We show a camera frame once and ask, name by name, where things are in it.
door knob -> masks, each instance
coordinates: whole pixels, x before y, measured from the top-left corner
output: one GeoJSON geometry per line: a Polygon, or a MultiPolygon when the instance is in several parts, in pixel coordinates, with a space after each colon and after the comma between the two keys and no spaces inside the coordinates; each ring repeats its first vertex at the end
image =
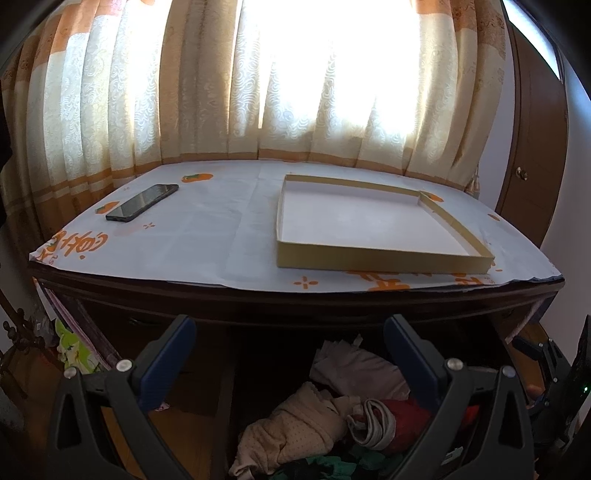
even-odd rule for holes
{"type": "Polygon", "coordinates": [[[527,172],[521,167],[515,169],[515,176],[523,181],[527,181],[527,172]]]}

phone screen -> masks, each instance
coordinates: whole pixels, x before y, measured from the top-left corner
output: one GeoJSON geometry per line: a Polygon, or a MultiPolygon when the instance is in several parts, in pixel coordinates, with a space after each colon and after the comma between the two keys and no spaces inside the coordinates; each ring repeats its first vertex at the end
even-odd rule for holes
{"type": "Polygon", "coordinates": [[[147,209],[176,190],[178,185],[153,185],[109,212],[108,217],[133,218],[138,212],[147,209]]]}

white tablecloth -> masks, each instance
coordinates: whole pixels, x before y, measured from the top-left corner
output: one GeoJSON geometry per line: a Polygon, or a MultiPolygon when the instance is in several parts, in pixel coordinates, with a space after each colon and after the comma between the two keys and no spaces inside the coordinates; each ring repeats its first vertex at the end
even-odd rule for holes
{"type": "Polygon", "coordinates": [[[433,287],[468,290],[561,276],[513,226],[458,190],[357,168],[268,160],[202,161],[156,168],[83,212],[33,252],[31,259],[61,270],[111,277],[303,293],[433,287]],[[495,255],[495,265],[486,275],[278,268],[275,217],[287,173],[430,192],[442,200],[444,209],[488,245],[495,255]],[[194,177],[195,174],[210,175],[194,177]],[[105,219],[107,211],[156,183],[177,183],[180,188],[130,223],[105,219]],[[100,207],[101,213],[95,213],[100,207]]]}

smartphone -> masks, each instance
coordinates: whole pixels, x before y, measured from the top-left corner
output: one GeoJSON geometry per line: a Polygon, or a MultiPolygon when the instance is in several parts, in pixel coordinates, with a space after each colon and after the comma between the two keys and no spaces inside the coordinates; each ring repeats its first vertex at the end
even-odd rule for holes
{"type": "Polygon", "coordinates": [[[138,193],[135,197],[111,210],[107,213],[106,219],[114,222],[130,222],[152,205],[156,205],[160,200],[172,195],[177,190],[178,185],[176,184],[152,185],[149,189],[138,193]]]}

red cloth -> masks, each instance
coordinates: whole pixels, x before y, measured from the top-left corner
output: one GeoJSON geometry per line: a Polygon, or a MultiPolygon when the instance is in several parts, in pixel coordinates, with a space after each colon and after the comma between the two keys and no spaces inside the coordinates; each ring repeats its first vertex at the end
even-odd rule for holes
{"type": "MultiPolygon", "coordinates": [[[[423,430],[431,420],[431,413],[428,410],[419,407],[414,398],[409,398],[404,401],[380,400],[380,402],[386,405],[396,419],[394,439],[384,450],[382,450],[382,453],[385,455],[391,455],[393,453],[405,452],[421,436],[423,430]]],[[[460,425],[460,430],[471,425],[476,420],[478,411],[478,405],[466,409],[466,413],[464,414],[464,418],[460,425]]],[[[380,412],[376,409],[374,409],[374,414],[378,418],[381,416],[380,412]]],[[[365,415],[354,415],[353,418],[357,421],[367,422],[365,415]]]]}

